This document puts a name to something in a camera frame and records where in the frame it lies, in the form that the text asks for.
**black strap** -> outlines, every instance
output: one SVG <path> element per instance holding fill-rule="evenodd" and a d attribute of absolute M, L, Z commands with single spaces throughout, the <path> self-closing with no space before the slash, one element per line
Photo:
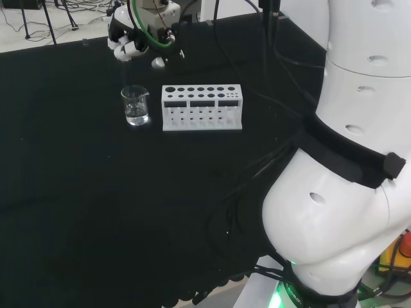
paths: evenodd
<path fill-rule="evenodd" d="M 316 114 L 304 120 L 304 129 L 294 143 L 330 171 L 372 189 L 386 179 L 397 178 L 406 163 L 395 153 L 383 155 L 345 138 Z"/>

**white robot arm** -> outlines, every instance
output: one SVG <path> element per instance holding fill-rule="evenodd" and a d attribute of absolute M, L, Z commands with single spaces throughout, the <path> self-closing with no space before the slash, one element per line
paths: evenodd
<path fill-rule="evenodd" d="M 171 27 L 179 21 L 180 6 L 168 0 L 131 1 L 123 6 L 116 5 L 112 13 L 107 44 L 114 51 L 114 56 L 126 62 L 143 55 L 149 47 L 162 56 L 175 51 L 177 48 Z M 154 63 L 164 67 L 161 58 Z"/>
<path fill-rule="evenodd" d="M 316 115 L 337 134 L 411 160 L 411 4 L 329 0 L 330 33 Z M 299 149 L 267 194 L 265 232 L 308 288 L 355 290 L 371 263 L 411 223 L 411 165 L 372 189 Z M 298 307 L 280 286 L 286 308 Z M 360 307 L 346 303 L 339 307 Z"/>

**orange device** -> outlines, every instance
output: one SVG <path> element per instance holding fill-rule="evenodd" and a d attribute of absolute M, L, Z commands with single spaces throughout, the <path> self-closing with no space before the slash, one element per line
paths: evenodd
<path fill-rule="evenodd" d="M 396 243 L 401 241 L 395 253 L 394 266 L 397 268 L 408 269 L 411 266 L 411 232 L 407 232 L 402 238 L 397 238 L 380 256 L 380 264 L 390 266 Z M 380 274 L 386 274 L 388 268 L 378 268 Z"/>

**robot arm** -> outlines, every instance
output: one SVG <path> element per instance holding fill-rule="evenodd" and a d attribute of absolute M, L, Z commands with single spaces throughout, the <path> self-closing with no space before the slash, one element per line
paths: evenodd
<path fill-rule="evenodd" d="M 179 21 L 180 6 L 167 0 L 132 1 L 136 1 L 142 25 L 128 4 L 115 5 L 107 39 L 109 48 L 114 51 L 114 56 L 126 62 L 133 57 L 143 55 L 150 47 L 161 55 L 153 62 L 163 67 L 164 63 L 168 62 L 168 57 L 174 56 L 175 58 L 175 55 L 180 55 L 179 58 L 184 58 L 171 30 L 171 26 Z M 143 31 L 142 27 L 147 29 L 148 34 Z"/>

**wire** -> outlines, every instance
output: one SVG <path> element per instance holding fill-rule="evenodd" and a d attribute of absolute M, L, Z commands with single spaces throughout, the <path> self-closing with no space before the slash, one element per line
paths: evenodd
<path fill-rule="evenodd" d="M 74 27 L 74 29 L 80 28 L 79 26 L 87 26 L 87 25 L 91 24 L 93 21 L 96 21 L 96 20 L 101 19 L 101 18 L 102 18 L 102 16 L 97 17 L 97 18 L 95 18 L 95 19 L 92 19 L 92 20 L 89 21 L 87 24 L 78 24 L 77 27 Z M 57 31 L 58 31 L 58 30 L 60 30 L 60 29 L 66 28 L 66 27 L 68 27 L 68 26 L 71 26 L 71 24 L 67 24 L 67 25 L 62 26 L 62 27 L 59 27 L 59 28 L 53 28 L 53 30 L 57 30 Z M 37 30 L 37 31 L 34 31 L 33 33 L 30 33 L 29 36 L 32 36 L 33 34 L 38 33 L 38 32 L 45 32 L 45 31 L 49 31 L 49 33 L 50 33 L 50 30 Z M 26 40 L 29 40 L 30 42 L 40 42 L 41 40 L 45 40 L 45 39 L 50 39 L 50 34 L 49 34 L 47 37 L 43 37 L 43 36 L 42 36 L 42 38 L 40 38 L 39 40 L 32 40 L 32 39 L 30 39 L 30 38 L 27 38 Z"/>
<path fill-rule="evenodd" d="M 184 20 L 184 18 L 185 18 L 185 16 L 186 16 L 186 12 L 187 12 L 188 9 L 189 9 L 194 3 L 196 3 L 196 2 L 197 2 L 197 0 L 191 0 L 191 2 L 188 3 L 188 4 L 184 7 L 183 11 L 182 11 L 181 14 L 180 14 L 179 28 L 180 28 L 180 26 L 181 26 L 182 21 Z"/>
<path fill-rule="evenodd" d="M 242 174 L 244 172 L 246 172 L 246 170 L 248 170 L 251 167 L 254 166 L 259 166 L 258 170 L 254 173 L 254 175 L 249 179 L 246 180 L 245 182 L 243 182 L 240 185 L 237 185 L 235 188 L 233 188 L 231 191 L 229 191 L 220 201 L 218 201 L 216 203 L 216 206 L 214 207 L 214 209 L 211 211 L 210 215 L 208 215 L 205 224 L 204 224 L 204 233 L 205 233 L 205 239 L 210 247 L 210 249 L 212 249 L 212 251 L 214 251 L 214 253 L 223 258 L 223 259 L 228 259 L 228 261 L 231 264 L 240 264 L 237 256 L 231 255 L 230 251 L 228 251 L 228 254 L 223 255 L 222 251 L 215 245 L 215 243 L 213 242 L 213 240 L 210 238 L 209 235 L 209 225 L 211 222 L 212 217 L 214 216 L 215 212 L 217 209 L 221 208 L 221 205 L 223 205 L 226 201 L 230 200 L 233 196 L 237 196 L 237 194 L 242 191 L 244 188 L 246 188 L 246 186 L 248 186 L 248 184 L 253 181 L 254 179 L 256 179 L 257 177 L 259 177 L 263 172 L 265 172 L 266 170 L 269 169 L 270 166 L 272 166 L 272 164 L 277 161 L 280 158 L 283 158 L 288 152 L 288 150 L 290 149 L 290 141 L 292 139 L 288 139 L 282 146 L 278 147 L 276 150 L 271 151 L 270 153 L 263 155 L 262 157 L 260 157 L 259 159 L 251 162 L 249 165 L 247 165 L 245 168 L 243 168 L 237 175 L 237 181 L 236 183 L 239 182 L 239 179 L 241 178 Z M 227 212 L 229 212 L 230 210 L 232 210 L 235 214 L 237 213 L 238 209 L 234 208 L 231 209 L 232 204 L 229 205 L 229 208 L 227 209 Z M 232 219 L 227 220 L 227 224 L 228 224 L 228 235 L 231 235 L 232 233 Z M 280 264 L 284 264 L 284 270 L 281 271 L 279 269 L 268 269 L 268 268 L 264 268 L 262 266 L 256 266 L 257 269 L 254 269 L 255 273 L 259 273 L 260 275 L 264 275 L 266 277 L 270 277 L 279 281 L 284 281 L 284 282 L 288 282 L 288 283 L 293 283 L 294 277 L 288 272 L 289 270 L 289 266 L 287 265 L 286 261 L 277 254 L 277 256 L 274 256 L 274 259 L 280 263 Z"/>
<path fill-rule="evenodd" d="M 155 0 L 153 0 L 154 6 L 155 6 L 155 10 L 157 11 L 157 14 L 159 14 L 159 17 L 161 19 L 162 25 L 164 26 L 165 29 L 167 29 L 166 23 L 164 22 L 164 18 L 162 18 L 159 8 L 157 7 L 157 3 L 155 3 Z"/>
<path fill-rule="evenodd" d="M 311 94 L 309 94 L 306 90 L 304 90 L 303 88 L 300 87 L 300 85 L 298 84 L 297 80 L 295 80 L 293 74 L 290 72 L 290 70 L 287 68 L 287 66 L 284 64 L 284 62 L 277 57 L 277 53 L 274 51 L 274 42 L 272 42 L 272 28 L 273 28 L 273 20 L 274 20 L 274 16 L 273 16 L 273 3 L 272 1 L 270 1 L 270 12 L 269 12 L 269 18 L 268 18 L 268 45 L 269 48 L 271 50 L 271 52 L 274 55 L 274 58 L 280 63 L 281 67 L 284 69 L 284 71 L 287 73 L 289 79 L 291 80 L 291 82 L 295 85 L 295 87 L 297 88 L 297 90 L 299 91 L 299 93 L 301 94 L 301 96 L 308 101 L 313 107 L 317 106 L 317 100 L 313 98 L 313 96 Z M 275 17 L 275 21 L 278 24 L 278 15 L 276 15 Z"/>
<path fill-rule="evenodd" d="M 396 270 L 396 271 L 403 271 L 405 273 L 409 272 L 409 270 L 407 270 L 406 268 L 401 268 L 399 266 L 391 267 L 389 265 L 384 265 L 384 264 L 371 264 L 370 267 L 372 267 L 372 268 L 388 268 L 388 269 L 392 268 L 393 270 Z"/>
<path fill-rule="evenodd" d="M 68 10 L 70 13 L 76 13 L 76 12 L 84 12 L 84 11 L 90 11 L 90 12 L 99 12 L 99 13 L 106 13 L 106 11 L 101 11 L 98 8 L 99 7 L 104 7 L 106 8 L 107 5 L 110 5 L 112 1 L 104 2 L 105 0 L 95 0 L 95 1 L 75 1 L 75 0 L 66 0 L 67 7 L 69 7 L 71 10 Z M 63 4 L 60 4 L 57 6 L 59 10 L 65 11 L 66 9 L 63 7 L 61 8 L 60 6 L 63 6 Z"/>
<path fill-rule="evenodd" d="M 20 32 L 20 30 L 23 29 L 24 24 L 22 24 L 22 25 L 16 30 L 11 24 L 8 23 L 7 17 L 6 17 L 6 14 L 5 14 L 3 8 L 0 8 L 0 9 L 1 9 L 1 12 L 3 13 L 3 15 L 4 15 L 4 18 L 6 19 L 6 24 L 9 25 L 10 27 L 12 27 L 13 30 L 14 30 L 14 32 Z M 21 13 L 19 13 L 19 12 L 15 12 L 15 11 L 9 11 L 9 12 L 17 13 L 17 14 L 20 14 L 20 15 L 21 15 Z M 26 24 L 41 24 L 41 25 L 43 25 L 43 26 L 47 26 L 47 27 L 48 27 L 48 24 L 44 24 L 43 22 L 29 21 L 29 22 L 27 22 Z"/>
<path fill-rule="evenodd" d="M 244 86 L 252 93 L 254 93 L 255 95 L 264 98 L 266 100 L 269 101 L 273 101 L 274 103 L 278 104 L 280 107 L 282 107 L 292 118 L 297 118 L 297 119 L 301 119 L 302 118 L 302 114 L 298 113 L 297 111 L 295 111 L 294 109 L 290 108 L 289 106 L 285 105 L 282 101 L 279 101 L 278 99 L 272 98 L 270 96 L 267 96 L 265 94 L 259 93 L 257 91 L 255 91 L 243 78 L 243 76 L 240 74 L 240 72 L 237 70 L 237 67 L 235 66 L 234 62 L 231 60 L 230 56 L 228 55 L 228 53 L 226 52 L 226 50 L 223 48 L 223 46 L 221 45 L 220 39 L 218 38 L 218 34 L 217 34 L 217 15 L 218 15 L 218 5 L 220 4 L 220 0 L 216 0 L 216 4 L 214 7 L 214 19 L 213 19 L 213 28 L 214 28 L 214 39 L 216 41 L 216 44 L 218 46 L 218 48 L 220 49 L 220 51 L 222 52 L 223 56 L 225 57 L 225 59 L 228 61 L 228 63 L 230 64 L 231 68 L 233 69 L 234 73 L 236 74 L 237 78 L 240 79 L 240 81 L 244 84 Z"/>
<path fill-rule="evenodd" d="M 403 239 L 403 236 L 400 236 L 399 239 L 397 240 L 395 246 L 394 246 L 393 251 L 392 251 L 389 273 L 388 273 L 387 278 L 385 279 L 384 285 L 382 285 L 382 287 L 380 288 L 380 289 L 384 290 L 381 293 L 387 292 L 389 290 L 389 289 L 387 289 L 387 287 L 389 286 L 391 278 L 394 275 L 393 267 L 395 266 L 395 263 L 396 263 L 396 256 L 397 256 L 398 249 L 399 249 L 399 246 L 401 244 L 402 239 Z"/>
<path fill-rule="evenodd" d="M 168 42 L 167 44 L 160 43 L 158 40 L 153 38 L 151 34 L 149 34 L 149 32 L 147 31 L 146 27 L 144 26 L 143 22 L 140 19 L 139 12 L 137 10 L 136 0 L 132 0 L 132 4 L 133 4 L 133 12 L 134 12 L 134 15 L 136 16 L 137 22 L 140 25 L 141 31 L 143 31 L 143 33 L 146 35 L 148 40 L 154 43 L 157 47 L 169 48 L 171 46 L 171 42 Z"/>
<path fill-rule="evenodd" d="M 275 48 L 275 46 L 274 46 L 274 52 L 277 55 L 277 57 L 279 57 L 282 60 L 284 60 L 284 61 L 286 61 L 290 64 L 293 64 L 293 65 L 305 66 L 305 67 L 309 67 L 311 69 L 324 69 L 325 68 L 324 66 L 321 66 L 321 65 L 315 65 L 315 64 L 311 64 L 311 63 L 300 62 L 300 61 L 296 61 L 296 60 L 293 60 L 291 58 L 288 58 L 287 56 L 283 56 L 281 53 L 278 52 L 278 50 Z"/>

